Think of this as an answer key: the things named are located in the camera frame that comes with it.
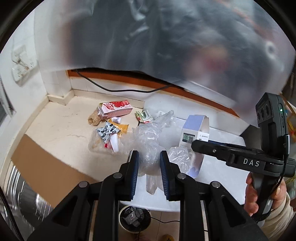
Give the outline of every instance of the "translucent plastic curtain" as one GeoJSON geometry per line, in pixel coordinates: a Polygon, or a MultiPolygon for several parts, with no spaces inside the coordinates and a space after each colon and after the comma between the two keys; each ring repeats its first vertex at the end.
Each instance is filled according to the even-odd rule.
{"type": "Polygon", "coordinates": [[[278,93],[295,50],[252,0],[47,0],[36,9],[40,68],[141,71],[232,108],[278,93]]]}

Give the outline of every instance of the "white table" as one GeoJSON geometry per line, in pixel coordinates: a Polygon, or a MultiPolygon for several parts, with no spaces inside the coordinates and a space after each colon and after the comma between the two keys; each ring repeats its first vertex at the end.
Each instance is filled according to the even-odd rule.
{"type": "MultiPolygon", "coordinates": [[[[159,138],[160,145],[167,148],[176,146],[179,143],[181,135],[181,126],[185,120],[178,119],[177,126],[172,131],[170,128],[163,130],[163,135],[159,138]]],[[[210,140],[217,142],[226,142],[245,146],[244,139],[234,134],[210,128],[210,140]]],[[[200,173],[196,178],[202,183],[210,183],[211,181],[220,182],[230,194],[240,203],[244,203],[246,178],[249,172],[226,166],[226,163],[215,157],[205,155],[200,173]]],[[[146,191],[146,175],[138,177],[136,185],[136,193],[131,202],[123,202],[126,205],[146,208],[148,210],[157,210],[165,212],[179,212],[180,202],[169,202],[159,188],[154,195],[146,191]]]]}

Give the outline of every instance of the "white wall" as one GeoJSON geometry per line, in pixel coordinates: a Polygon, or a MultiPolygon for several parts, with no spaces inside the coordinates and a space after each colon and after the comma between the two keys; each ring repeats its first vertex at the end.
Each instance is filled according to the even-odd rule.
{"type": "MultiPolygon", "coordinates": [[[[120,82],[114,82],[109,80],[92,79],[99,85],[102,85],[108,89],[120,90],[120,89],[139,89],[139,90],[151,90],[150,88],[123,84],[120,82]]],[[[70,77],[71,86],[73,89],[92,91],[98,93],[118,95],[126,98],[145,101],[144,108],[152,111],[174,111],[174,114],[178,118],[187,119],[189,115],[206,115],[209,117],[210,127],[226,131],[235,135],[240,135],[249,125],[242,119],[233,116],[225,111],[213,108],[200,102],[192,101],[186,98],[180,98],[177,95],[166,94],[164,91],[158,91],[155,93],[137,93],[137,92],[120,92],[111,93],[95,86],[86,79],[80,77],[70,77]]]]}
{"type": "Polygon", "coordinates": [[[25,44],[28,57],[36,56],[34,42],[34,11],[20,24],[0,54],[0,75],[5,91],[15,110],[0,127],[0,167],[10,146],[37,106],[44,100],[46,90],[39,68],[35,68],[23,86],[18,86],[12,77],[12,49],[25,44]]]}

